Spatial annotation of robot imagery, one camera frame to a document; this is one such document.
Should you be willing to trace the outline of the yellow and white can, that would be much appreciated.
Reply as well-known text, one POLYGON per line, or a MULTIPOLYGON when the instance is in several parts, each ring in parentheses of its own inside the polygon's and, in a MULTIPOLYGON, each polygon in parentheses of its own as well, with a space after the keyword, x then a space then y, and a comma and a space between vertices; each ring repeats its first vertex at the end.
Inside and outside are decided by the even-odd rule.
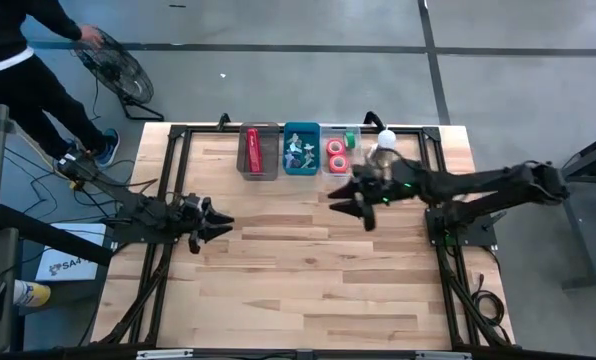
POLYGON ((23 307, 41 307, 51 296, 47 285, 22 280, 14 281, 13 304, 23 307))

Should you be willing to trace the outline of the person's hand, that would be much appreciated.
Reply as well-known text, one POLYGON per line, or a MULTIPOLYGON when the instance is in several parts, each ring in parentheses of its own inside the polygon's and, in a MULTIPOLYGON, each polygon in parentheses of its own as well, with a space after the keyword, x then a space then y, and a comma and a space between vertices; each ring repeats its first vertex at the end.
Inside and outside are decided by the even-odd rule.
POLYGON ((81 31, 80 42, 87 44, 92 48, 100 48, 104 44, 104 40, 99 30, 92 25, 80 25, 81 31))

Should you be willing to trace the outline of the grey translucent plastic bin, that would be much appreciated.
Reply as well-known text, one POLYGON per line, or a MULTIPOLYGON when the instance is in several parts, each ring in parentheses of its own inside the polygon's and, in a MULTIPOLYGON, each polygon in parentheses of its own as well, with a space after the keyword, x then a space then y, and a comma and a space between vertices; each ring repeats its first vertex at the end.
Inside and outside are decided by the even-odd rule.
POLYGON ((277 178, 279 168, 279 136, 280 129, 276 123, 245 123, 240 126, 238 155, 236 168, 247 181, 273 181, 277 178), (260 136, 263 171, 251 173, 249 171, 247 151, 247 130, 256 128, 260 136))

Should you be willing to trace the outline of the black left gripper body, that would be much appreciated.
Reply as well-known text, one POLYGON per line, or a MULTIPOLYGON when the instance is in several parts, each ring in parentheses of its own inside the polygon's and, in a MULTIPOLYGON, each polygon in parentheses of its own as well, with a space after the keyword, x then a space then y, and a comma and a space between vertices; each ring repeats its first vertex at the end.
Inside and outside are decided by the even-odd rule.
POLYGON ((189 251, 192 254, 200 252, 200 232, 204 229, 205 218, 211 205, 211 198, 189 193, 177 200, 179 212, 178 234, 187 237, 189 251))

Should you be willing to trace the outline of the black diagonal frame strut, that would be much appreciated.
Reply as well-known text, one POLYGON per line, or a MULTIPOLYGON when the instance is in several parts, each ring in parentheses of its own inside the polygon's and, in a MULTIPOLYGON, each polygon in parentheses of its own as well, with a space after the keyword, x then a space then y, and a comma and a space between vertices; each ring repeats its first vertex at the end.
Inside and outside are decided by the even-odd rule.
POLYGON ((19 235, 27 240, 103 266, 108 266, 114 255, 110 249, 91 243, 2 204, 0 204, 0 228, 15 228, 19 235))

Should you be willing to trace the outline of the person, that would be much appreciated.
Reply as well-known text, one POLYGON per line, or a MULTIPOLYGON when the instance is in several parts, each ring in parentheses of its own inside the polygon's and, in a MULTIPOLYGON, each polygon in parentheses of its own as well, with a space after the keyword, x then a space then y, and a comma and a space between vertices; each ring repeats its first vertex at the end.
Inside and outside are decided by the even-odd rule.
POLYGON ((8 107, 10 118, 52 158, 61 159, 75 145, 60 136, 50 117, 79 139, 100 167, 110 165, 120 145, 118 132, 99 130, 83 104, 35 54, 21 30, 28 16, 60 36, 80 42, 80 25, 58 0, 0 0, 0 104, 8 107))

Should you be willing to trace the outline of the black floor fan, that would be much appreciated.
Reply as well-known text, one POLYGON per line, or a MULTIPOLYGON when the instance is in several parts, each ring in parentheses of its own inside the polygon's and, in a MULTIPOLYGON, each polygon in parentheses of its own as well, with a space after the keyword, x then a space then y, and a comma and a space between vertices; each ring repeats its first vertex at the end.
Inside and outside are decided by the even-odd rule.
POLYGON ((154 96, 151 79, 125 47, 103 30, 98 47, 77 45, 75 55, 96 80, 116 95, 125 117, 163 122, 165 117, 147 106, 154 96))

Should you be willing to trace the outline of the silver metal bracket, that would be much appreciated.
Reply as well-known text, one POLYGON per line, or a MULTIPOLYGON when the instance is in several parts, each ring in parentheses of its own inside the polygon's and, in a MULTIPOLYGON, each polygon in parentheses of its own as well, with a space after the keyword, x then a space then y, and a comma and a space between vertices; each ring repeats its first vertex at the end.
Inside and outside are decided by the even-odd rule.
POLYGON ((193 357, 193 349, 151 349, 138 351, 135 360, 185 360, 193 357))
POLYGON ((417 351, 414 360, 473 360, 470 353, 452 351, 417 351))

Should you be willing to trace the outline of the clear plastic bin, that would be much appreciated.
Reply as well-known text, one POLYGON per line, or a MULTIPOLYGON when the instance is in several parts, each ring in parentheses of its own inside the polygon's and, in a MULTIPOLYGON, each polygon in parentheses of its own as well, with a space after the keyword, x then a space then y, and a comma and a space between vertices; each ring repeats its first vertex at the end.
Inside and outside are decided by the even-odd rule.
POLYGON ((351 173, 351 168, 354 164, 358 163, 362 159, 362 147, 361 147, 361 131, 358 126, 351 125, 338 125, 338 126, 322 126, 321 127, 321 168, 326 175, 332 176, 345 176, 351 173), (329 159, 331 156, 327 154, 325 146, 329 139, 339 138, 344 142, 344 135, 347 131, 351 131, 356 137, 356 147, 354 149, 346 149, 345 153, 342 154, 347 157, 349 162, 349 168, 346 173, 343 174, 332 174, 329 169, 329 159))

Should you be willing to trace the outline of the grey metal stand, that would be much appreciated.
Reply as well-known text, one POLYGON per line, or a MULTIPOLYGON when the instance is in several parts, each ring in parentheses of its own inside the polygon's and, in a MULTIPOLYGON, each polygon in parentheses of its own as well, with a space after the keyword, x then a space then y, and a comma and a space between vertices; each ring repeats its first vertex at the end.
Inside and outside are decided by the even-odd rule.
POLYGON ((562 283, 562 289, 596 287, 596 141, 584 147, 562 166, 570 186, 570 198, 563 208, 586 266, 586 273, 562 283))

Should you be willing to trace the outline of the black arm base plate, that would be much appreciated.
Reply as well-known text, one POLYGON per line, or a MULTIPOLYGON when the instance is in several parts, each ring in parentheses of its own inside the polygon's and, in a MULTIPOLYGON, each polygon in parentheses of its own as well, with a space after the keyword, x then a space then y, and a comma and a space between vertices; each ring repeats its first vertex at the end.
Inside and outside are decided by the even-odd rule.
POLYGON ((494 231, 496 216, 485 215, 474 220, 451 222, 441 208, 430 208, 425 211, 424 219, 432 246, 497 246, 494 231))
POLYGON ((107 222, 115 242, 121 244, 174 244, 180 234, 168 228, 148 226, 139 222, 107 222))

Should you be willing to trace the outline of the black aluminium table frame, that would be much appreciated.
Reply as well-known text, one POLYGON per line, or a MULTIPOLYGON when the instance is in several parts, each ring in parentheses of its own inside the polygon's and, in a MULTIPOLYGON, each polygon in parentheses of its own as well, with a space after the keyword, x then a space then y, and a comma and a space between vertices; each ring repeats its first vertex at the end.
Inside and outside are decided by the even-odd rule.
POLYGON ((133 180, 212 198, 231 232, 199 254, 185 242, 135 326, 160 347, 445 350, 479 334, 459 302, 449 319, 418 200, 376 210, 377 227, 330 209, 337 176, 248 181, 238 124, 149 123, 133 180))

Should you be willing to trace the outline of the white bulb brass lamp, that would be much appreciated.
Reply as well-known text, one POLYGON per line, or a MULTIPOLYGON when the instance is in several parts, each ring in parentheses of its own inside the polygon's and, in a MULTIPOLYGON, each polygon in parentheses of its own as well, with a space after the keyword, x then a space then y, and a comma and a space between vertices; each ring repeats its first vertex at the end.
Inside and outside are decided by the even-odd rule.
POLYGON ((392 150, 395 149, 396 140, 393 131, 382 130, 377 136, 377 141, 369 148, 365 156, 366 162, 378 168, 387 168, 393 161, 392 150))

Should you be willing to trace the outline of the teal plastic bin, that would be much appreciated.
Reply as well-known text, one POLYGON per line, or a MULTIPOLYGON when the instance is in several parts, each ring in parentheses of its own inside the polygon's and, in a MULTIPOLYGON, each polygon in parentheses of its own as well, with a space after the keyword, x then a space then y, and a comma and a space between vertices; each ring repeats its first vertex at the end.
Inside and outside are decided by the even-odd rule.
POLYGON ((313 176, 317 174, 320 167, 320 135, 320 125, 315 122, 287 122, 284 124, 283 140, 281 142, 281 159, 282 167, 287 175, 313 176), (291 144, 288 142, 288 139, 291 137, 293 133, 297 133, 299 136, 299 140, 297 142, 294 142, 295 145, 299 146, 302 149, 305 143, 309 143, 313 145, 314 148, 312 151, 303 151, 302 149, 301 154, 293 154, 296 158, 300 160, 300 166, 298 168, 286 169, 285 156, 287 154, 292 154, 288 151, 289 145, 291 144), (312 155, 314 162, 309 168, 301 169, 301 166, 305 161, 306 155, 312 155))

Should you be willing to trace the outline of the white printed box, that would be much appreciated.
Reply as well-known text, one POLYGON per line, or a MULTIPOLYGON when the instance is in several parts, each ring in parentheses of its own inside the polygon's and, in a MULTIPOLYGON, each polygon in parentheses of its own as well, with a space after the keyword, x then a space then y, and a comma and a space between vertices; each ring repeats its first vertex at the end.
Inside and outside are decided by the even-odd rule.
MULTIPOLYGON (((53 227, 72 233, 92 244, 103 245, 107 227, 102 223, 54 223, 53 227)), ((80 257, 45 247, 36 273, 36 282, 94 280, 98 265, 80 257)))

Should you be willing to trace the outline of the red stapler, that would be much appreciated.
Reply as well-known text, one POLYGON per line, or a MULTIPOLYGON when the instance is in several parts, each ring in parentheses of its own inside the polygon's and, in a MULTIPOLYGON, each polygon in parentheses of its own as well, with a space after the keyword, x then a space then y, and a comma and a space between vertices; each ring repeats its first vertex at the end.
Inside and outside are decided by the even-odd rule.
POLYGON ((261 173, 263 171, 263 163, 259 132, 256 128, 249 128, 246 135, 249 171, 251 173, 261 173))

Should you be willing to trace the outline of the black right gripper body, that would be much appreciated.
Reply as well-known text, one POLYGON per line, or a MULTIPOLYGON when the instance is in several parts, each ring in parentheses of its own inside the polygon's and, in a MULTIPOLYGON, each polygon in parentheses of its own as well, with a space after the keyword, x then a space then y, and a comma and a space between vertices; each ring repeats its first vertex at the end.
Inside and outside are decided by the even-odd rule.
POLYGON ((420 188, 412 182, 400 182, 385 175, 385 172, 372 165, 353 167, 352 199, 359 208, 359 217, 365 231, 376 228, 375 205, 389 206, 392 202, 417 197, 420 188))

